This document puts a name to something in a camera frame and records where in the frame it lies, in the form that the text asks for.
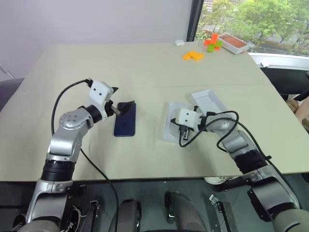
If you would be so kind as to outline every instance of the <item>black smartphone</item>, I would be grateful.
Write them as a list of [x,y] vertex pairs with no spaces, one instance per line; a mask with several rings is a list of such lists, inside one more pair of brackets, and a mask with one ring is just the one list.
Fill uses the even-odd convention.
[[[123,109],[127,102],[118,103],[117,108]],[[135,115],[136,104],[133,103],[131,108],[121,116],[116,116],[114,136],[116,137],[129,137],[135,135]]]

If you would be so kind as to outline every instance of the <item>white tray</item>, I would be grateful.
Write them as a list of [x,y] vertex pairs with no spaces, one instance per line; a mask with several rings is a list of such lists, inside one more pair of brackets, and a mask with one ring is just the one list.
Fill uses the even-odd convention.
[[207,112],[221,113],[228,110],[212,89],[192,93],[191,96],[203,114]]

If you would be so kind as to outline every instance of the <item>beige tabletop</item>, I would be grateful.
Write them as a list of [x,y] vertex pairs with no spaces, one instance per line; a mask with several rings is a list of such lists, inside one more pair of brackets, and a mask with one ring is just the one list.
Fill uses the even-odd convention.
[[[195,50],[199,62],[183,60]],[[201,134],[190,146],[163,140],[169,102],[192,103],[190,94],[212,89],[236,110],[264,153],[283,173],[309,171],[309,136],[247,53],[206,53],[200,43],[54,45],[0,112],[0,181],[41,176],[51,139],[52,107],[60,91],[85,78],[119,87],[112,100],[135,100],[136,134],[114,137],[115,117],[95,124],[83,148],[110,179],[239,175],[233,160],[216,148],[217,135]],[[56,113],[88,105],[89,88],[70,89]],[[74,180],[103,179],[80,155]]]

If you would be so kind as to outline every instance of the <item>cable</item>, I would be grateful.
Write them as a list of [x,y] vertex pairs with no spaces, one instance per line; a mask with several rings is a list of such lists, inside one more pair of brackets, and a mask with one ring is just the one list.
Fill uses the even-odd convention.
[[180,134],[179,136],[179,146],[181,147],[186,147],[189,144],[191,144],[208,126],[210,126],[211,124],[220,121],[220,120],[224,120],[224,119],[230,119],[229,117],[221,117],[221,118],[217,118],[214,121],[211,121],[210,123],[206,124],[204,127],[202,127],[198,133],[196,133],[192,139],[190,139],[187,143],[182,145],[182,134]]
[[226,133],[221,139],[219,139],[219,141],[217,142],[217,148],[219,148],[220,150],[228,153],[225,149],[221,148],[220,147],[220,143],[223,141],[223,139],[225,139],[227,136],[229,136],[233,130],[236,128],[238,122],[239,122],[239,114],[234,111],[234,110],[229,110],[229,111],[224,111],[224,112],[221,112],[221,113],[218,113],[219,114],[225,114],[225,113],[234,113],[236,115],[236,122],[234,123],[234,125],[232,126],[232,128],[228,131],[228,133]]
[[229,121],[233,121],[233,122],[235,122],[235,125],[233,126],[233,128],[235,128],[236,125],[238,124],[238,125],[240,125],[240,126],[247,132],[247,134],[251,137],[251,139],[252,139],[253,143],[255,144],[256,148],[258,149],[258,151],[262,154],[263,158],[264,158],[265,160],[267,160],[267,162],[276,170],[276,172],[279,174],[279,176],[285,181],[285,183],[288,185],[288,187],[291,189],[291,191],[293,191],[293,189],[292,189],[291,185],[289,184],[289,182],[287,181],[287,179],[283,176],[283,174],[279,171],[279,169],[273,164],[273,162],[270,161],[270,158],[271,158],[271,157],[269,158],[269,157],[267,157],[267,156],[264,154],[264,152],[262,151],[260,145],[259,145],[258,142],[256,141],[255,137],[254,137],[254,136],[252,135],[252,133],[248,130],[248,128],[246,128],[242,123],[239,122],[239,115],[238,115],[238,113],[237,113],[236,111],[235,111],[235,113],[236,113],[236,120],[235,120],[235,119],[232,119],[232,118],[229,118],[229,117],[217,118],[217,119],[215,119],[214,121],[211,121],[210,123],[206,124],[198,133],[196,133],[196,135],[195,135],[192,139],[190,139],[189,142],[187,142],[187,143],[184,144],[184,145],[181,144],[182,134],[180,134],[180,136],[179,136],[179,146],[181,146],[181,147],[186,147],[186,146],[188,146],[190,143],[192,143],[192,142],[193,142],[193,141],[206,129],[206,127],[210,126],[212,123],[214,123],[214,122],[216,122],[216,121],[219,121],[219,120],[229,120]]
[[[53,107],[53,112],[52,112],[52,119],[51,119],[51,130],[52,130],[52,135],[54,135],[55,133],[55,127],[54,127],[54,120],[55,120],[55,113],[56,113],[56,109],[57,109],[57,106],[58,106],[58,103],[60,101],[60,98],[62,97],[62,95],[70,88],[72,88],[73,86],[76,86],[78,84],[81,84],[81,83],[87,83],[89,87],[91,87],[92,85],[92,80],[89,80],[89,79],[85,79],[85,80],[82,80],[82,81],[78,81],[78,82],[75,82],[71,85],[69,85],[68,87],[66,87],[64,90],[61,91],[61,93],[58,95],[57,99],[56,99],[56,102],[55,102],[55,105]],[[115,232],[117,232],[117,227],[118,227],[118,214],[119,214],[119,208],[118,208],[118,205],[119,205],[119,199],[118,199],[118,194],[117,194],[117,191],[114,187],[114,185],[112,184],[112,182],[109,180],[109,178],[106,176],[106,174],[101,171],[100,168],[98,168],[93,162],[92,160],[86,155],[86,153],[83,151],[83,149],[81,148],[81,153],[84,155],[84,157],[88,160],[88,162],[105,178],[105,180],[107,181],[107,183],[111,186],[112,188],[112,191],[115,195],[115,198],[116,198],[116,213],[115,213]]]
[[56,113],[56,108],[58,106],[58,103],[60,101],[60,98],[62,97],[62,95],[69,89],[69,88],[72,88],[73,86],[76,86],[78,84],[81,84],[81,83],[84,83],[86,82],[87,83],[88,80],[82,80],[82,81],[78,81],[78,82],[75,82],[71,85],[69,85],[68,87],[66,87],[64,90],[61,91],[61,93],[58,95],[57,99],[56,99],[56,102],[55,102],[55,105],[53,107],[53,112],[52,112],[52,120],[51,120],[51,128],[52,128],[52,135],[54,135],[55,133],[55,128],[54,128],[54,121],[55,121],[55,113]]
[[91,159],[85,154],[85,152],[81,149],[82,154],[85,156],[85,158],[89,161],[89,163],[102,175],[104,176],[105,180],[107,181],[107,183],[111,186],[112,191],[114,192],[115,198],[116,198],[116,213],[115,213],[115,232],[117,232],[117,226],[118,226],[118,214],[119,214],[119,199],[118,199],[118,194],[117,191],[114,187],[114,185],[111,183],[111,181],[109,180],[109,178],[104,174],[104,172],[102,172],[100,170],[100,168],[98,168],[92,161]]

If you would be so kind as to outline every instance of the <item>silver robotic arm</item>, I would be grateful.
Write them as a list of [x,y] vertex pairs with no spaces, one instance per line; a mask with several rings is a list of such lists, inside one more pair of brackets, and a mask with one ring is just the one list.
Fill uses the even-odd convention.
[[272,221],[275,231],[309,231],[309,212],[300,209],[297,197],[279,171],[268,163],[246,133],[237,130],[236,120],[230,114],[202,116],[181,109],[175,122],[180,125],[180,138],[189,129],[211,131],[223,138],[223,146],[251,186],[248,195],[257,214],[264,221]]
[[37,181],[21,232],[58,232],[68,190],[73,180],[74,166],[82,146],[82,139],[98,121],[122,112],[114,108],[111,95],[117,88],[93,81],[87,108],[67,112],[59,120],[59,128],[50,142],[43,173]]

